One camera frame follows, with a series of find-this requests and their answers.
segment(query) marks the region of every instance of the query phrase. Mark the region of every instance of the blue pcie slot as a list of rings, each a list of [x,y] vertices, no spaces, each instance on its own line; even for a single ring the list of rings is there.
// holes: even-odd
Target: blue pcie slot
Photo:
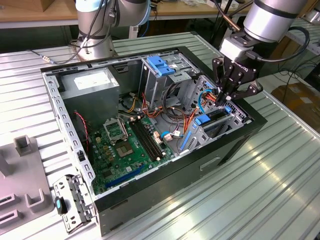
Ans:
[[[142,165],[142,166],[139,167],[138,169],[136,169],[136,170],[134,170],[134,171],[132,171],[132,172],[129,172],[129,173],[127,173],[126,175],[121,176],[121,177],[119,177],[119,178],[117,178],[117,179],[115,179],[115,180],[112,180],[112,181],[109,182],[109,183],[106,183],[106,184],[104,185],[105,188],[106,188],[106,189],[107,189],[107,188],[111,188],[111,187],[113,187],[114,185],[120,184],[120,183],[122,183],[122,182],[124,182],[124,181],[126,181],[126,180],[128,180],[128,179],[130,179],[130,178],[132,178],[133,176],[138,175],[144,167],[145,167],[145,165]]]

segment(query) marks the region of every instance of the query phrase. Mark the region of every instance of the gray fixture block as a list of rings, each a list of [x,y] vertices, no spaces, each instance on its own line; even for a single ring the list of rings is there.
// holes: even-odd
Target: gray fixture block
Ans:
[[[11,212],[5,213],[0,216],[0,229],[10,226],[13,223],[21,220],[22,218],[23,218],[23,215],[17,209]]]
[[[0,235],[54,209],[45,170],[34,137],[17,137],[0,146]]]
[[[8,177],[10,174],[11,174],[10,165],[7,163],[7,161],[5,160],[0,150],[0,175],[2,175],[3,178],[5,178],[5,177]]]
[[[27,135],[16,137],[13,140],[13,144],[20,157],[32,152],[32,146]]]
[[[14,204],[17,204],[19,201],[20,199],[14,193],[4,196],[0,198],[0,210],[8,208]]]
[[[31,198],[29,194],[25,194],[25,202],[26,207],[31,210],[33,213],[37,213],[41,211],[43,208],[46,208],[47,202],[47,196],[44,194],[44,191],[42,189],[39,189],[39,196],[35,198]]]

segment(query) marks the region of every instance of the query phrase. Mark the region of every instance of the metal aluminum table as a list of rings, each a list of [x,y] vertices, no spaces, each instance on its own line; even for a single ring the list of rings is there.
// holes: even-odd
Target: metal aluminum table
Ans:
[[[311,23],[307,22],[302,18],[297,18],[294,20],[291,27],[303,27],[309,31],[310,34],[310,43],[307,47],[309,51],[314,53],[315,55],[320,55],[320,25],[312,25]],[[298,30],[288,31],[286,36],[300,45],[303,45],[305,42],[305,35]]]
[[[219,53],[191,33],[118,40],[120,55],[187,46],[208,66]],[[43,49],[54,60],[69,47]],[[14,136],[36,137],[51,186],[74,173],[39,68],[27,52],[0,55],[0,144]],[[309,239],[320,231],[320,136],[268,93],[247,101],[268,123],[225,165],[104,239]],[[67,235],[57,210],[1,236],[1,240],[99,240],[94,222]]]

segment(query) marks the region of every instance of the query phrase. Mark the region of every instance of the cardboard box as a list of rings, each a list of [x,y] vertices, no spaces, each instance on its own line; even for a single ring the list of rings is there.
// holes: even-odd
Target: cardboard box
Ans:
[[[282,101],[285,89],[285,85],[279,86],[271,94]],[[320,92],[303,83],[289,84],[284,105],[320,133]]]
[[[0,5],[44,12],[55,0],[0,0]]]

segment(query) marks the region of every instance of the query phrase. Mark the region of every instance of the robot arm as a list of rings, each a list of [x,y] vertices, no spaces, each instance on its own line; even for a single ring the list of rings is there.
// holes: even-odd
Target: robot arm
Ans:
[[[260,62],[278,63],[301,53],[297,52],[290,58],[273,60],[262,58],[253,49],[260,43],[278,42],[289,30],[306,3],[307,0],[254,0],[244,20],[244,29],[239,31],[236,24],[230,24],[238,32],[223,40],[220,52],[225,56],[224,59],[212,60],[215,83],[219,87],[216,105],[222,105],[227,100],[256,95],[263,90],[263,87],[256,81],[258,71],[249,65],[242,64],[246,58]],[[225,19],[228,23],[231,21],[227,17]],[[302,47],[306,48],[309,44],[309,33],[301,27],[291,27],[290,29],[298,28],[306,35],[306,42]],[[250,84],[246,90],[238,91],[242,84],[247,83]]]
[[[150,0],[76,0],[75,7],[79,36],[73,46],[78,48],[82,60],[116,55],[111,27],[142,25],[151,10]]]

